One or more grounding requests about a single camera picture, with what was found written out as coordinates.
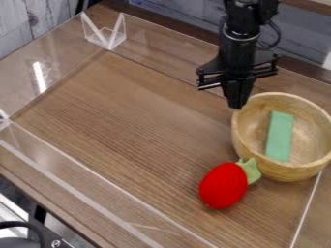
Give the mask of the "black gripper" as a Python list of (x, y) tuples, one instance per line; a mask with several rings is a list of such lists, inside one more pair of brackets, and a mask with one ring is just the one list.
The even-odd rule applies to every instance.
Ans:
[(196, 69), (198, 89), (222, 86), (232, 109), (242, 109), (246, 105), (256, 78), (278, 73), (279, 55), (270, 48), (258, 47), (259, 36), (260, 33), (236, 33), (224, 25), (219, 53)]

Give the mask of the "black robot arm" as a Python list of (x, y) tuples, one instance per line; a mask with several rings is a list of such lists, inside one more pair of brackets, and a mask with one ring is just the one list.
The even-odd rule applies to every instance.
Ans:
[(198, 89), (223, 89), (232, 109), (246, 105), (258, 78), (278, 73), (279, 55), (271, 48), (259, 47), (262, 27), (270, 25), (279, 35), (271, 19), (278, 14), (278, 0), (224, 0), (226, 19), (220, 24), (220, 43), (216, 57), (196, 69)]

